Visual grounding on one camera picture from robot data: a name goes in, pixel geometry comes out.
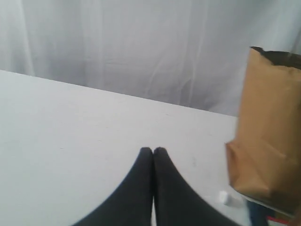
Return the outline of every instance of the brown paper bag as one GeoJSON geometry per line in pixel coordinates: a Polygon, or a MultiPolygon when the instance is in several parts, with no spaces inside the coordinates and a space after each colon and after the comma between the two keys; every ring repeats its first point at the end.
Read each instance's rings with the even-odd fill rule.
{"type": "Polygon", "coordinates": [[[231,186],[283,211],[301,202],[301,56],[250,49],[234,140],[231,186]]]}

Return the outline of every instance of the wrinkled fabric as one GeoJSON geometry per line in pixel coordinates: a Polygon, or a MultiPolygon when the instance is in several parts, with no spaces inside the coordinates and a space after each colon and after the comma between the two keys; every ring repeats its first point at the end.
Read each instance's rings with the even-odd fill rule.
{"type": "Polygon", "coordinates": [[[0,69],[237,115],[249,46],[290,51],[300,21],[299,0],[1,0],[0,69]]]}

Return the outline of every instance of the white table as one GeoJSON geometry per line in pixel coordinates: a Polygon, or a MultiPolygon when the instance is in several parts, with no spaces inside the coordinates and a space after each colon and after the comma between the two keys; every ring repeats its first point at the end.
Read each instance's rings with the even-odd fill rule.
{"type": "Polygon", "coordinates": [[[68,226],[119,185],[143,146],[167,148],[193,189],[217,201],[228,186],[224,143],[236,118],[0,71],[0,225],[68,226]]]}

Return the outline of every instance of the white object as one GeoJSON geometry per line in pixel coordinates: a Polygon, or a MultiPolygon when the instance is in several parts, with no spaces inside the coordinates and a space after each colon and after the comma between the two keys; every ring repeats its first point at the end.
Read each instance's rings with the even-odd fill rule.
{"type": "Polygon", "coordinates": [[[236,118],[0,71],[0,225],[72,225],[120,184],[139,149],[165,147],[191,187],[216,203],[236,118]]]}
{"type": "Polygon", "coordinates": [[[1,0],[0,68],[237,115],[249,46],[290,51],[300,21],[300,0],[1,0]]]}
{"type": "Polygon", "coordinates": [[[231,202],[231,195],[226,191],[221,191],[218,196],[219,202],[224,205],[229,205],[231,202]]]}

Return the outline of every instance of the white curtain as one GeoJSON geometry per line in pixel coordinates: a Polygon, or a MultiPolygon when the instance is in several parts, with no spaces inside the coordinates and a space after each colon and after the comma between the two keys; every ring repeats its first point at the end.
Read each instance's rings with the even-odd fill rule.
{"type": "Polygon", "coordinates": [[[0,69],[236,115],[249,46],[300,27],[301,0],[0,0],[0,69]]]}

